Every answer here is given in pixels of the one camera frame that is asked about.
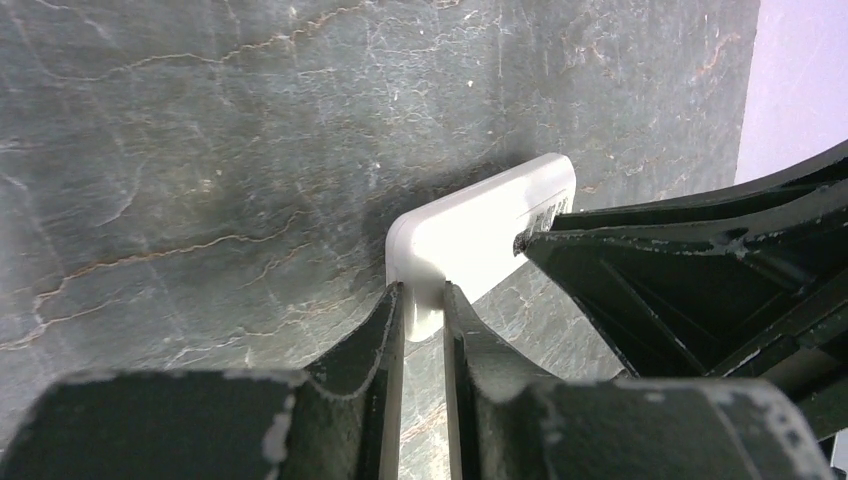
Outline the white remote control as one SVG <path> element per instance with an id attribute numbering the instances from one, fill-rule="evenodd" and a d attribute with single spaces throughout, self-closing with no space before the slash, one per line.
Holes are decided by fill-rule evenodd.
<path id="1" fill-rule="evenodd" d="M 398 217 L 385 241 L 387 283 L 403 285 L 405 335 L 422 342 L 444 324 L 446 283 L 475 302 L 527 261 L 515 237 L 546 200 L 576 193 L 570 159 L 547 153 Z"/>

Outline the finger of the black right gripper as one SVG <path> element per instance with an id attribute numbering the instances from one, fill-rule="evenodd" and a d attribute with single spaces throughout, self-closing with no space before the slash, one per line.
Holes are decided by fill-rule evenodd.
<path id="1" fill-rule="evenodd" d="M 766 379 L 847 425 L 847 185 L 723 219 L 538 232 L 524 255 L 635 377 Z"/>
<path id="2" fill-rule="evenodd" d="M 650 226 L 738 217 L 783 205 L 847 178 L 847 143 L 784 170 L 719 190 L 649 203 L 562 214 L 553 231 Z"/>

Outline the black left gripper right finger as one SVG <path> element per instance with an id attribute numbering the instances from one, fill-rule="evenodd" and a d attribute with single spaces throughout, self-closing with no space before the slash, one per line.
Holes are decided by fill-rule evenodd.
<path id="1" fill-rule="evenodd" d="M 444 361 L 456 479 L 831 479 L 800 410 L 754 379 L 567 381 L 513 348 L 447 284 Z"/>

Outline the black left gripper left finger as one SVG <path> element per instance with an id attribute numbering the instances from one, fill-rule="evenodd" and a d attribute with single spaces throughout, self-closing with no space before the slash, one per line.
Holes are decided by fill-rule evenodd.
<path id="1" fill-rule="evenodd" d="M 404 292 L 296 369 L 91 370 L 28 410 L 5 479 L 394 479 Z"/>

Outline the white battery cover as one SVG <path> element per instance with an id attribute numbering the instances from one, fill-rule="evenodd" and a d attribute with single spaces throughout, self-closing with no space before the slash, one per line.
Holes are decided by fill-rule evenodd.
<path id="1" fill-rule="evenodd" d="M 526 228 L 522 230 L 513 241 L 513 254 L 523 253 L 530 237 L 536 232 L 549 231 L 554 220 L 559 215 L 568 214 L 572 211 L 574 201 L 573 193 L 564 193 L 556 198 L 546 200 L 537 206 L 531 213 Z"/>

